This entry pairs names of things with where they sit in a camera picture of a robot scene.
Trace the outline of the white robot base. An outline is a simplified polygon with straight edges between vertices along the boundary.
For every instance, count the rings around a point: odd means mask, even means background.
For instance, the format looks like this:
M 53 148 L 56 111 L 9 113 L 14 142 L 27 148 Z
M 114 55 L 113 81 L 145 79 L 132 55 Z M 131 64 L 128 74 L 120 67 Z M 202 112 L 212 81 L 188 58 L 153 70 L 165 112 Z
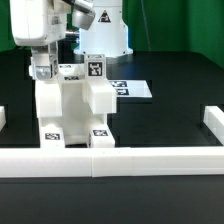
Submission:
M 75 54 L 104 54 L 109 58 L 130 55 L 128 27 L 123 21 L 123 0 L 92 0 L 95 18 L 90 28 L 79 30 Z

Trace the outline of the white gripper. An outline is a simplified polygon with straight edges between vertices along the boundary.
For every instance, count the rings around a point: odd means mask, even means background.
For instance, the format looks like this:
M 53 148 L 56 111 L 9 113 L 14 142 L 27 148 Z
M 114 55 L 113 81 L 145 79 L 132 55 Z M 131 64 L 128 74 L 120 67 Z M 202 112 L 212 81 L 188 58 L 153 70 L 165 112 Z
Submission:
M 30 75 L 50 80 L 58 73 L 58 43 L 65 38 L 71 6 L 63 0 L 10 0 L 15 43 L 31 48 Z

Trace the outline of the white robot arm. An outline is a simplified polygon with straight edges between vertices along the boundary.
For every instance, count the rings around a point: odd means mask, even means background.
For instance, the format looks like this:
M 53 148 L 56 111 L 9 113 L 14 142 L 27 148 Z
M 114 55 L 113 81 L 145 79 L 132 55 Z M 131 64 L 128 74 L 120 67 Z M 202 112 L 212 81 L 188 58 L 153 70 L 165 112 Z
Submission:
M 50 80 L 58 73 L 58 41 L 66 36 L 67 15 L 88 30 L 95 12 L 91 0 L 9 0 L 11 27 L 18 46 L 31 47 L 29 74 Z

